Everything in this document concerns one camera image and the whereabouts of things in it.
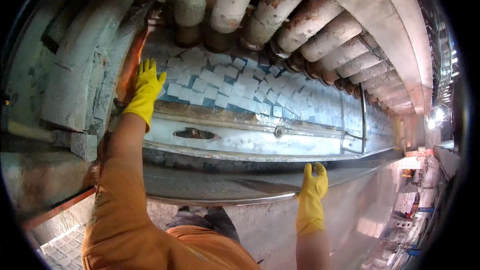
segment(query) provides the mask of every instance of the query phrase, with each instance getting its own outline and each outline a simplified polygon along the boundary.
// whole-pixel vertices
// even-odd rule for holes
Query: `bolt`
[[[285,135],[285,128],[283,126],[277,126],[273,134],[275,135],[275,137],[281,138],[283,137],[283,135]]]

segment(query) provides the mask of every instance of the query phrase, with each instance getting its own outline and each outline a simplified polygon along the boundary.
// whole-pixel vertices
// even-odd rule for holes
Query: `light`
[[[442,109],[435,110],[435,120],[442,121],[444,119],[444,111]]]
[[[434,120],[430,120],[427,122],[427,127],[428,129],[433,129],[435,128],[435,121]]]

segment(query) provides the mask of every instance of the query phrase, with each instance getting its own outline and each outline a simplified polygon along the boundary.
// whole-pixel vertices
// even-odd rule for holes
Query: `hand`
[[[325,230],[324,210],[320,202],[328,189],[328,178],[325,167],[315,163],[314,171],[317,176],[312,176],[312,165],[305,165],[303,170],[303,183],[298,195],[298,212],[295,223],[297,237],[318,230]]]
[[[312,176],[312,164],[308,163],[303,169],[303,183],[301,185],[301,191],[298,195],[299,200],[302,200],[302,197],[310,196],[317,200],[321,200],[328,189],[328,178],[327,170],[325,167],[316,162],[314,164],[313,170],[317,176]]]
[[[166,78],[167,73],[162,72],[157,80],[157,63],[155,59],[146,59],[140,63],[135,85],[135,95],[123,111],[123,114],[134,113],[143,118],[147,124],[145,133],[150,131],[153,105],[162,90]]]

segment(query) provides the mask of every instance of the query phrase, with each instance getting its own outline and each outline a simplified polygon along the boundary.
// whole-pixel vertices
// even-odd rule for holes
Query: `pants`
[[[208,213],[203,217],[179,208],[172,221],[165,226],[165,231],[180,225],[195,225],[208,228],[240,243],[237,230],[223,207],[209,207]]]

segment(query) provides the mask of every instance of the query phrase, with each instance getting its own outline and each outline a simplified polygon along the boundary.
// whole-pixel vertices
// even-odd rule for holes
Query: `metal bracket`
[[[358,139],[358,140],[361,140],[361,151],[352,150],[352,149],[346,148],[346,147],[342,147],[342,149],[345,150],[346,152],[350,152],[350,153],[364,154],[366,152],[368,138],[367,138],[367,105],[365,103],[365,90],[363,89],[363,83],[362,82],[360,82],[360,89],[361,89],[360,101],[361,101],[361,112],[362,112],[362,116],[361,116],[361,121],[362,121],[361,137],[357,136],[357,135],[352,135],[351,133],[349,133],[346,130],[345,130],[345,135],[349,136],[349,137],[352,137],[352,138],[355,138],[355,139]]]

